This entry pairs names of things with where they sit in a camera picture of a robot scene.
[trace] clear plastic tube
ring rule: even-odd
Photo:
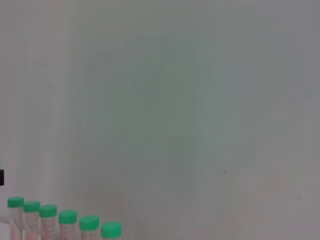
[[[75,240],[76,224],[60,224],[60,240]]]
[[[25,213],[25,240],[38,240],[39,212]]]
[[[41,218],[41,240],[55,240],[56,217]]]
[[[101,226],[101,237],[103,240],[122,239],[122,223],[120,221],[105,222]]]
[[[23,207],[10,208],[10,240],[23,240]]]
[[[81,231],[81,240],[97,240],[97,230]]]

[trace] sample tube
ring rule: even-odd
[[[7,206],[10,208],[10,240],[23,240],[23,205],[22,196],[8,198]]]
[[[42,205],[40,207],[41,240],[55,240],[57,211],[57,206],[54,204]]]
[[[27,201],[23,205],[25,215],[25,240],[38,240],[39,201]]]
[[[100,218],[96,215],[83,216],[80,218],[81,240],[97,240],[97,229]]]
[[[101,237],[103,240],[117,239],[122,236],[122,224],[119,221],[106,222],[101,226]]]
[[[77,212],[64,210],[59,213],[60,240],[76,239]]]

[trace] vial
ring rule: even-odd
[[[27,201],[23,205],[25,216],[25,240],[38,240],[39,210],[39,201]]]
[[[77,212],[75,210],[64,210],[59,213],[60,240],[76,239]]]
[[[54,204],[42,205],[40,207],[41,240],[55,240],[57,212],[57,206]]]
[[[79,227],[81,231],[81,240],[97,240],[97,230],[99,228],[100,218],[97,215],[83,216],[80,218]]]
[[[101,226],[103,240],[120,240],[122,236],[122,223],[119,221],[106,222]]]
[[[22,196],[8,198],[10,208],[10,240],[23,240],[23,206],[25,199]]]

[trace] gray wall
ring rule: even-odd
[[[131,240],[318,239],[320,1],[1,0],[7,198]]]

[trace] test tube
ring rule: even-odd
[[[25,199],[22,196],[8,198],[10,208],[10,240],[23,240],[23,206]]]
[[[57,206],[54,204],[42,205],[40,207],[41,240],[55,240],[57,211]]]
[[[25,240],[38,240],[39,201],[27,201],[23,205],[25,215]]]
[[[122,223],[119,221],[106,222],[101,226],[103,240],[120,240],[122,236]]]
[[[59,213],[60,240],[76,239],[77,212],[75,210],[64,210]]]
[[[81,240],[97,240],[97,229],[99,228],[100,218],[96,215],[83,216],[80,218],[79,226]]]

